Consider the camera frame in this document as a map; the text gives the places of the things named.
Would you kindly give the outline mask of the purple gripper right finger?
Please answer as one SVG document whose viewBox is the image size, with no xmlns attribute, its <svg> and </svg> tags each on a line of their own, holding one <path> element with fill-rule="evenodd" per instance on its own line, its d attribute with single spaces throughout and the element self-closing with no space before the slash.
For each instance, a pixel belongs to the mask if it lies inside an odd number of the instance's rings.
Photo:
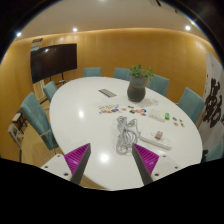
<svg viewBox="0 0 224 224">
<path fill-rule="evenodd" d="M 153 182 L 152 172 L 158 162 L 159 156 L 143 146 L 133 144 L 132 155 L 138 167 L 142 182 L 148 185 Z"/>
</svg>

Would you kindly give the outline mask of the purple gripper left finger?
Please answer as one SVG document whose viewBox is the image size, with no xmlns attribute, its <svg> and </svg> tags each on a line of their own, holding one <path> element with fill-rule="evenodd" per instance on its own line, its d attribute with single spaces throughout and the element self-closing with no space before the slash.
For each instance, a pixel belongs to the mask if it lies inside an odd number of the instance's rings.
<svg viewBox="0 0 224 224">
<path fill-rule="evenodd" d="M 84 170 L 91 154 L 91 145 L 85 144 L 67 153 L 64 158 L 72 173 L 71 182 L 80 184 Z"/>
</svg>

